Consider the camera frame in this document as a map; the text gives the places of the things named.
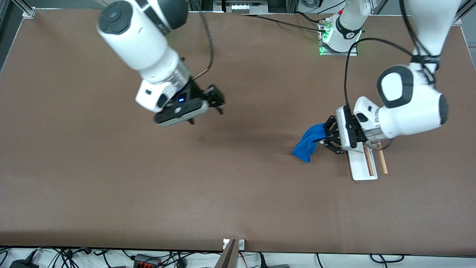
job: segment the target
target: white floor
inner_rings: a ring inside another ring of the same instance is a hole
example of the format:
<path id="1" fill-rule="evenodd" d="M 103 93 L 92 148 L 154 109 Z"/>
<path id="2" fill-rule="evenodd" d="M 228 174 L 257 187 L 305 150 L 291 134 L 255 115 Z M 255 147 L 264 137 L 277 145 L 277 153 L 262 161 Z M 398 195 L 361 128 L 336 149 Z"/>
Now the white floor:
<path id="1" fill-rule="evenodd" d="M 34 248 L 12 248 L 1 267 L 9 267 L 10 263 L 17 259 L 25 259 Z M 167 255 L 167 251 L 126 251 L 129 255 L 141 253 L 151 257 Z M 260 258 L 257 253 L 244 252 L 248 268 L 259 266 Z M 315 254 L 310 253 L 263 253 L 268 266 L 288 264 L 291 268 L 320 268 Z M 53 249 L 43 249 L 35 254 L 33 263 L 38 264 L 40 268 L 48 267 L 48 264 L 55 257 L 56 252 Z M 383 264 L 374 263 L 369 255 L 353 254 L 319 254 L 323 268 L 383 268 Z M 106 253 L 106 258 L 112 267 L 133 266 L 133 261 L 125 256 L 120 250 L 111 250 Z M 202 255 L 199 253 L 187 257 L 188 268 L 214 267 L 219 258 L 218 254 Z M 394 260 L 396 256 L 384 256 L 386 260 Z M 73 257 L 79 268 L 107 268 L 103 256 L 93 254 L 86 255 L 78 253 Z M 60 268 L 62 261 L 58 261 L 56 268 Z M 421 257 L 405 256 L 405 259 L 399 263 L 388 264 L 389 268 L 476 268 L 476 258 L 450 258 L 450 257 Z M 244 262 L 238 260 L 238 268 L 245 268 Z"/>

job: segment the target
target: blue cloth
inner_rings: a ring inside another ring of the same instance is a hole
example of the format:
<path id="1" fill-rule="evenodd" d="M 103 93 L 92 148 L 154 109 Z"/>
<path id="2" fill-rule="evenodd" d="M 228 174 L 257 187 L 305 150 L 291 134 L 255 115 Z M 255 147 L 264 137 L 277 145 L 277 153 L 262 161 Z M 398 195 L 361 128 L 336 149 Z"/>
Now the blue cloth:
<path id="1" fill-rule="evenodd" d="M 326 137 L 324 123 L 312 126 L 304 133 L 301 141 L 294 147 L 293 154 L 302 161 L 309 163 L 311 155 L 316 151 L 317 142 Z"/>

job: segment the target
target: red wire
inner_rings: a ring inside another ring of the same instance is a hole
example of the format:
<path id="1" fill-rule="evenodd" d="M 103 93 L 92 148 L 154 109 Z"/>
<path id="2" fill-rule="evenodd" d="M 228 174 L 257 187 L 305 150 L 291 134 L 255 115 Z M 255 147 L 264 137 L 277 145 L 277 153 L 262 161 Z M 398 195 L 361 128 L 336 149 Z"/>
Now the red wire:
<path id="1" fill-rule="evenodd" d="M 239 254 L 241 255 L 241 259 L 245 263 L 245 267 L 248 268 L 248 265 L 246 264 L 245 257 L 243 256 L 243 253 L 240 252 Z"/>

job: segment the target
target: brown table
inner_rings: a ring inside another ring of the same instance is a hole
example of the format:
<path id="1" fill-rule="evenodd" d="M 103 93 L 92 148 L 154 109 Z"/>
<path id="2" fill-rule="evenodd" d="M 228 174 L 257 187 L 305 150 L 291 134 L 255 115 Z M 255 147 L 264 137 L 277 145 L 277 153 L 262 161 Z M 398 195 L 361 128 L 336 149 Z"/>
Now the brown table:
<path id="1" fill-rule="evenodd" d="M 140 77 L 96 33 L 99 12 L 39 10 L 18 33 L 0 76 L 0 244 L 220 250 L 239 237 L 250 251 L 475 254 L 476 76 L 460 27 L 437 74 L 449 121 L 396 139 L 390 175 L 359 183 L 324 147 L 310 164 L 291 155 L 344 103 L 345 58 L 319 56 L 315 33 L 207 14 L 216 61 L 198 82 L 226 94 L 225 115 L 164 129 L 134 102 Z M 365 29 L 411 49 L 400 17 Z M 197 14 L 169 41 L 193 73 L 207 65 Z M 362 43 L 351 103 L 379 103 L 377 77 L 408 61 Z"/>

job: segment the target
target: wooden stick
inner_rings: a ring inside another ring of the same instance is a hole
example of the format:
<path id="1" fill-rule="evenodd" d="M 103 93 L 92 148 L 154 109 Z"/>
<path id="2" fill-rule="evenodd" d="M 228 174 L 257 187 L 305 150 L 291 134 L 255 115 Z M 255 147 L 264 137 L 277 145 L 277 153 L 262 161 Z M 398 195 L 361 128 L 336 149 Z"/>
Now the wooden stick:
<path id="1" fill-rule="evenodd" d="M 378 141 L 377 147 L 382 149 L 382 144 Z M 384 151 L 378 151 L 378 157 L 380 158 L 380 164 L 382 165 L 382 169 L 384 170 L 384 174 L 388 174 L 387 163 L 385 162 Z"/>
<path id="2" fill-rule="evenodd" d="M 371 177 L 373 177 L 374 176 L 374 168 L 372 166 L 372 161 L 370 160 L 370 152 L 368 151 L 368 147 L 365 146 L 365 144 L 364 144 L 364 154 L 365 154 L 365 160 L 367 161 L 368 174 Z"/>

